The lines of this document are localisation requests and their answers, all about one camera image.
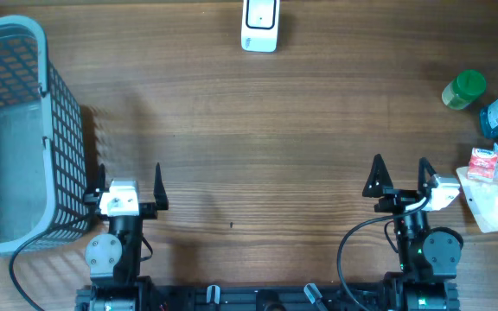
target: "cable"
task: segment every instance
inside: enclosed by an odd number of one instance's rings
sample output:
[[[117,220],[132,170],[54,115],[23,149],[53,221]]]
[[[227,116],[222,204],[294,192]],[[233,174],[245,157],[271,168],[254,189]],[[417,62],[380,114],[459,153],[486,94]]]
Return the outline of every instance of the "cable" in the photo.
[[[395,254],[399,254],[399,250],[397,249],[397,246],[395,246],[395,244],[393,243],[391,238],[389,238],[389,234],[387,233],[387,227],[389,226],[389,224],[392,224],[393,222],[394,222],[394,220],[390,220],[390,221],[386,222],[386,224],[384,225],[384,234],[386,235],[387,242],[389,242],[389,244],[391,245],[391,248],[393,248],[393,251],[395,252]]]
[[[144,262],[145,260],[150,260],[152,257],[153,257],[153,248],[151,247],[151,244],[149,244],[149,242],[147,242],[147,240],[145,239],[145,237],[142,237],[142,242],[144,242],[145,246],[147,246],[147,249],[151,252],[151,254],[149,256],[146,256],[146,257],[142,257],[139,262]]]
[[[351,290],[349,289],[349,286],[347,285],[347,282],[345,281],[345,277],[343,277],[343,272],[342,272],[342,253],[343,253],[343,246],[345,245],[345,243],[347,242],[347,240],[349,239],[349,237],[353,233],[355,233],[357,230],[361,229],[363,226],[367,226],[367,225],[371,225],[371,224],[374,224],[374,223],[377,223],[377,222],[391,220],[391,219],[393,219],[393,220],[400,219],[400,218],[404,218],[406,216],[412,215],[414,213],[417,213],[417,212],[421,211],[422,209],[424,209],[424,207],[426,205],[428,205],[428,203],[430,202],[430,199],[431,199],[431,194],[427,194],[427,197],[425,198],[424,203],[422,203],[420,206],[418,206],[417,208],[415,208],[415,209],[413,209],[411,211],[404,212],[404,213],[401,213],[401,214],[398,214],[398,215],[390,215],[390,216],[378,217],[376,219],[370,219],[370,220],[367,220],[367,221],[365,221],[363,223],[360,223],[360,224],[356,225],[353,229],[349,230],[349,232],[347,232],[347,234],[345,234],[345,237],[343,237],[342,242],[339,243],[339,249],[337,250],[337,275],[339,276],[339,280],[341,281],[342,286],[345,289],[345,292],[347,292],[347,295],[349,297],[351,297],[351,299],[353,299],[354,303],[356,303],[356,305],[359,308],[363,309],[364,311],[370,311],[370,309],[366,308],[364,305],[362,305],[359,301],[356,300],[356,298],[354,297],[353,293],[351,293]]]
[[[13,255],[10,257],[10,260],[9,260],[9,274],[10,274],[10,279],[11,279],[11,281],[13,281],[13,284],[15,284],[15,288],[16,288],[16,290],[18,290],[18,293],[22,296],[22,298],[24,298],[24,300],[27,303],[29,303],[30,306],[32,306],[32,308],[34,308],[35,310],[37,310],[37,311],[43,311],[43,309],[40,306],[38,306],[32,300],[32,298],[30,298],[26,294],[26,292],[24,291],[24,289],[22,289],[21,284],[19,284],[18,281],[16,280],[15,268],[13,267],[13,264],[15,263],[16,257],[18,256],[18,254],[22,250],[24,250],[30,244],[34,243],[36,240],[42,238],[43,236],[45,236],[45,235],[47,235],[49,233],[52,233],[52,232],[56,232],[56,231],[68,228],[69,226],[76,225],[76,224],[78,224],[81,221],[88,220],[90,217],[92,217],[92,215],[93,215],[92,213],[88,213],[88,214],[86,214],[86,215],[84,215],[84,216],[82,216],[82,217],[80,217],[80,218],[78,218],[78,219],[76,219],[74,221],[70,221],[70,222],[67,222],[66,224],[58,225],[58,226],[53,227],[53,228],[48,228],[44,232],[38,233],[38,234],[34,235],[34,237],[29,238],[26,242],[24,242],[20,246],[18,246],[18,248],[16,249],[15,252],[13,252]]]

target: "gray basket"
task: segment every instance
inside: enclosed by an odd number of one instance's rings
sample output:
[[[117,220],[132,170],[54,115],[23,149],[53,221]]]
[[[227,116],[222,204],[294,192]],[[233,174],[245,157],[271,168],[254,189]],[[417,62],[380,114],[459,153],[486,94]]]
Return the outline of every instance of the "gray basket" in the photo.
[[[0,255],[51,225],[87,213],[80,107],[48,59],[42,27],[0,18]],[[32,244],[38,250],[79,238],[87,221]]]

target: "wooden table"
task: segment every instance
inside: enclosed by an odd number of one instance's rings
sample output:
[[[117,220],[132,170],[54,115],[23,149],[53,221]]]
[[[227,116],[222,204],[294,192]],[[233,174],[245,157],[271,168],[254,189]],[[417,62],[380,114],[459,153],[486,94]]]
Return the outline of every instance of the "wooden table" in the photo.
[[[418,159],[438,172],[490,148],[478,112],[498,97],[498,3],[336,1],[282,4],[278,51],[244,52],[241,3],[0,8],[35,18],[50,58],[84,106],[88,165],[139,180],[150,199],[163,167],[170,210],[147,221],[157,284],[337,283],[345,232],[374,214],[361,190],[381,153],[396,187]],[[452,111],[441,91],[463,69],[488,91]],[[498,309],[498,233],[482,234],[462,196],[430,216],[464,236],[463,310]],[[19,257],[19,281],[45,309],[88,284],[88,237]],[[0,258],[0,310],[28,310]],[[381,224],[349,240],[348,280],[399,262]]]

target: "red and white packet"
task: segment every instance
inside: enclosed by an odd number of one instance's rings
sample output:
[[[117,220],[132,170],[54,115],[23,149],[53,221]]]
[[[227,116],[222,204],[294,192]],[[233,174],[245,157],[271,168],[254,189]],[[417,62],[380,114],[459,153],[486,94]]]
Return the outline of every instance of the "red and white packet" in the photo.
[[[498,154],[485,149],[473,148],[468,165],[468,179],[492,181],[495,177]]]

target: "green cap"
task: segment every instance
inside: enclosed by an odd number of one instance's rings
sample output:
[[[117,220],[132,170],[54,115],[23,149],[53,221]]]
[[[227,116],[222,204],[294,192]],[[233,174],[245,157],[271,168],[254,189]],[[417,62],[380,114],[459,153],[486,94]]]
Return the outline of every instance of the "green cap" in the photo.
[[[485,92],[488,83],[476,70],[464,70],[453,80],[453,92],[465,100],[474,100]]]

